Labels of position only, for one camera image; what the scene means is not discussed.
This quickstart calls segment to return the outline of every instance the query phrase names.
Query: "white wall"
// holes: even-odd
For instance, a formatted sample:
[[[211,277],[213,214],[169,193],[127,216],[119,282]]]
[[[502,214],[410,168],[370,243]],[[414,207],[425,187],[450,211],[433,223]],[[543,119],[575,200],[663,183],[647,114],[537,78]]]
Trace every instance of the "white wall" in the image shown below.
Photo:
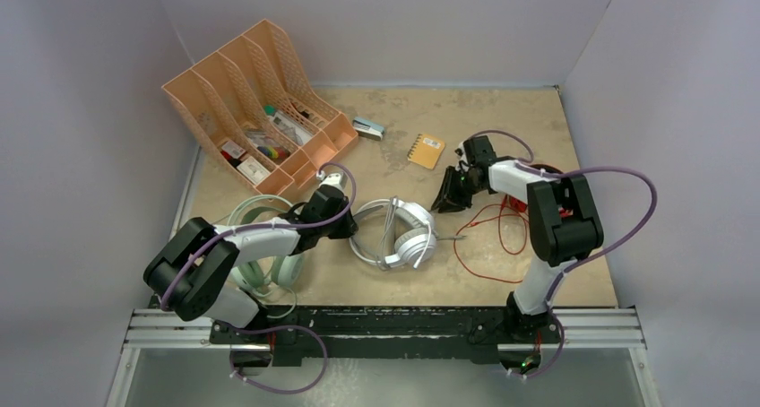
[[[612,0],[566,82],[582,165],[639,168],[660,190],[609,262],[666,405],[760,398],[758,21],[757,0]],[[608,239],[643,213],[634,184],[595,178]]]
[[[193,60],[269,18],[321,84],[554,85],[609,0],[163,0]]]
[[[0,0],[2,405],[102,405],[193,140],[160,0]]]

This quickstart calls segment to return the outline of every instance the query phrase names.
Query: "small box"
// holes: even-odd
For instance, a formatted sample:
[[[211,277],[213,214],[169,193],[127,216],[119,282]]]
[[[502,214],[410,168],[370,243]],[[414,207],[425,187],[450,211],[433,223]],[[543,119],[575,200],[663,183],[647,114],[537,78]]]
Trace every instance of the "small box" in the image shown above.
[[[223,152],[226,152],[229,156],[232,156],[235,159],[240,159],[246,154],[246,150],[235,144],[232,140],[227,140],[220,148]]]
[[[237,165],[237,170],[240,171],[240,174],[243,174],[247,179],[251,180],[251,183],[257,186],[270,174],[269,170],[264,168],[263,165],[252,156],[248,156],[240,163],[240,165]]]

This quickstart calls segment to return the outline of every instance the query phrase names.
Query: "spiral notebook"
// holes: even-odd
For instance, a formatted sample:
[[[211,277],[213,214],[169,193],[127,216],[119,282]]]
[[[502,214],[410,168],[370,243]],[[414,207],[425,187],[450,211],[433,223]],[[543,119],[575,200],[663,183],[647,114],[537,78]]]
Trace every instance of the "spiral notebook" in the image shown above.
[[[444,152],[445,146],[446,143],[433,135],[418,134],[406,157],[411,162],[427,169],[433,169],[436,167],[436,162],[441,157],[441,153]]]

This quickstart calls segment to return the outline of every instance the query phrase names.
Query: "red wire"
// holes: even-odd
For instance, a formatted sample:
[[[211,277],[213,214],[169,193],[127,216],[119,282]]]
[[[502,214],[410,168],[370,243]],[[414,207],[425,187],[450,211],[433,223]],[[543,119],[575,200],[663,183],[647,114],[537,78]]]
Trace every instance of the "red wire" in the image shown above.
[[[481,208],[480,211],[477,214],[475,214],[475,216],[472,217],[472,219],[470,219],[470,221],[468,221],[467,223],[465,223],[464,226],[462,226],[461,228],[459,228],[459,230],[456,231],[456,235],[459,235],[460,233],[462,233],[463,230],[465,230],[467,228],[472,228],[473,226],[478,226],[481,223],[484,223],[486,221],[499,220],[499,242],[501,243],[501,247],[507,253],[509,253],[510,255],[517,255],[517,254],[521,253],[525,249],[525,245],[527,244],[527,241],[528,241],[528,222],[525,220],[525,218],[520,213],[518,213],[517,211],[514,211],[514,209],[512,209],[512,208],[510,208],[510,210],[513,210],[514,214],[502,214],[502,212],[504,211],[504,208],[505,208],[505,203],[506,203],[506,197],[502,201],[501,204],[492,203],[492,204],[486,205],[485,207]],[[491,217],[489,219],[485,219],[483,221],[475,221],[475,219],[477,219],[478,216],[480,216],[480,214],[483,211],[485,211],[487,208],[490,208],[490,207],[499,207],[499,215],[496,216],[496,217]],[[522,248],[518,252],[516,252],[516,253],[510,252],[509,250],[507,250],[506,246],[504,245],[504,241],[502,241],[502,238],[501,238],[501,218],[502,217],[519,217],[519,218],[522,219],[522,222],[523,222],[523,224],[525,226],[525,240],[523,241]],[[486,279],[486,280],[501,281],[502,283],[511,283],[511,284],[517,284],[517,283],[520,283],[520,282],[523,281],[522,279],[520,279],[520,280],[499,279],[497,277],[490,277],[490,276],[487,276],[487,275],[482,275],[482,274],[478,274],[478,273],[473,272],[467,266],[467,264],[464,263],[464,261],[462,260],[462,257],[459,256],[459,251],[456,249],[456,240],[453,241],[453,253],[454,253],[454,255],[456,255],[456,259],[459,261],[459,263],[462,264],[462,267],[464,267],[464,269],[467,270],[468,273],[474,275],[475,277],[479,277],[480,279]]]
[[[501,210],[499,210],[499,216],[501,216],[501,213],[504,211],[504,208],[506,207],[506,203],[508,199],[509,199],[509,196],[504,195],[504,199],[501,200]],[[520,247],[520,250],[517,250],[516,252],[507,250],[506,246],[504,245],[504,240],[501,239],[501,217],[499,217],[498,219],[499,243],[501,244],[501,248],[503,248],[506,253],[512,256],[517,256],[520,253],[522,253],[523,250],[525,250],[525,246],[528,245],[528,221],[525,220],[525,218],[522,215],[520,215],[520,212],[518,212],[517,209],[513,207],[509,207],[509,208],[511,208],[512,211],[514,211],[515,213],[517,213],[517,215],[520,216],[520,218],[522,219],[522,224],[525,227],[525,236],[522,238],[522,247]]]

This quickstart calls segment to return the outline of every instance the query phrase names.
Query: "wooden board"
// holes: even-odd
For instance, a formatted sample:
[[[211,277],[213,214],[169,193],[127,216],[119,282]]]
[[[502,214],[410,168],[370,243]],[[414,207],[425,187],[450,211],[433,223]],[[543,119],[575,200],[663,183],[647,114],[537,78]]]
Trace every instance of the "wooden board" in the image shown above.
[[[436,197],[446,166],[456,161],[453,149],[471,134],[484,129],[504,129],[518,134],[536,153],[536,161],[562,170],[578,168],[557,92],[547,90],[434,90],[434,89],[322,89],[328,103],[349,119],[361,116],[385,126],[382,142],[360,138],[341,161],[358,181],[354,209],[377,198],[397,195],[429,208]],[[407,160],[407,152],[419,133],[440,137],[447,145],[434,170]],[[519,144],[493,135],[498,155],[524,156]],[[228,214],[249,193],[226,170],[206,159],[200,166],[197,188],[189,214],[216,221]],[[500,195],[481,193],[466,212],[436,214],[441,235],[457,231],[482,206],[498,204]],[[497,209],[483,217],[497,215]],[[523,242],[522,223],[504,218],[502,234],[507,247]],[[362,223],[360,237],[375,244],[383,224],[376,216]],[[505,253],[498,242],[497,225],[484,223],[466,229],[457,242],[460,256],[478,273],[519,279],[531,260],[530,246],[519,256]],[[382,272],[359,261],[347,241],[323,239],[307,252],[307,266],[297,281],[298,301],[319,305],[501,305],[516,285],[478,279],[457,262],[451,241],[442,241],[435,256],[415,271],[403,267]],[[275,293],[276,302],[291,301],[287,293]],[[560,289],[560,306],[615,306],[609,270],[602,258],[572,272]]]

